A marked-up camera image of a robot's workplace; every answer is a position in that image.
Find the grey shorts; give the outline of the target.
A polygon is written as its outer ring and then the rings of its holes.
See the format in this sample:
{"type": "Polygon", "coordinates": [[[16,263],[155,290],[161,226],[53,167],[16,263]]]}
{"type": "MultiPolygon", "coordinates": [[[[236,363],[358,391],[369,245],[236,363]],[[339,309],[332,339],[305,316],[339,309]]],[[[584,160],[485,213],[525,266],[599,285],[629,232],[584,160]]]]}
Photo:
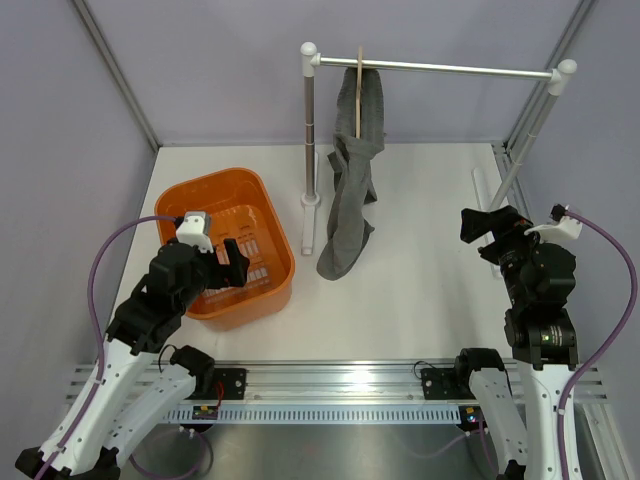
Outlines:
{"type": "Polygon", "coordinates": [[[372,160],[385,148],[384,94],[378,71],[362,72],[361,138],[355,137],[356,70],[344,72],[337,99],[333,151],[334,199],[327,222],[327,243],[316,266],[326,280],[344,277],[366,247],[374,227],[363,207],[377,201],[372,181],[372,160]]]}

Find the wooden clothes hanger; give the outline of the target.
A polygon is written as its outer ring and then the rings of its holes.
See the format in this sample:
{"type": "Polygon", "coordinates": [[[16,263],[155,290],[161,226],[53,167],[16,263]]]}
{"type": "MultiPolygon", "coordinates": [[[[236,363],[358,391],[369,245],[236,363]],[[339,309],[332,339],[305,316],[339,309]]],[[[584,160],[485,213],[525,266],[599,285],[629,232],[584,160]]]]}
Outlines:
{"type": "Polygon", "coordinates": [[[355,92],[355,137],[361,138],[361,92],[363,71],[363,47],[360,45],[357,52],[356,64],[356,92],[355,92]]]}

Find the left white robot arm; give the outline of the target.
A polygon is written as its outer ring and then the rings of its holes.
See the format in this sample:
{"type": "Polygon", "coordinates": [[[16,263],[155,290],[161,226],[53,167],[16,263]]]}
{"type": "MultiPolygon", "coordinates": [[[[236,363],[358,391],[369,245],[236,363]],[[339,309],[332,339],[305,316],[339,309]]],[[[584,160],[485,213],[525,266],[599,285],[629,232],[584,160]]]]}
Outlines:
{"type": "Polygon", "coordinates": [[[72,408],[48,440],[19,454],[18,471],[30,479],[117,479],[138,444],[180,401],[219,392],[214,359],[186,346],[174,352],[151,387],[126,402],[203,291],[245,285],[248,258],[235,240],[223,245],[225,264],[214,250],[177,240],[159,249],[117,308],[98,363],[72,408]]]}

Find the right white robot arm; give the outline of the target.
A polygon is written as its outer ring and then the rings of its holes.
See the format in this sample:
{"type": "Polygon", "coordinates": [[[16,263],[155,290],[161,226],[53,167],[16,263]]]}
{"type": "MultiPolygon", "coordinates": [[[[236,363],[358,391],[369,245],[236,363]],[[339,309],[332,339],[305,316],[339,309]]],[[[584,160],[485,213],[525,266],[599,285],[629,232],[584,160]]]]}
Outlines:
{"type": "Polygon", "coordinates": [[[491,436],[501,479],[579,479],[574,386],[577,336],[565,308],[576,285],[576,259],[554,234],[568,219],[534,226],[511,206],[461,212],[460,238],[470,244],[490,234],[480,257],[497,266],[510,307],[505,336],[516,362],[525,410],[518,411],[500,354],[466,348],[455,359],[454,388],[474,397],[484,416],[480,431],[491,436]]]}

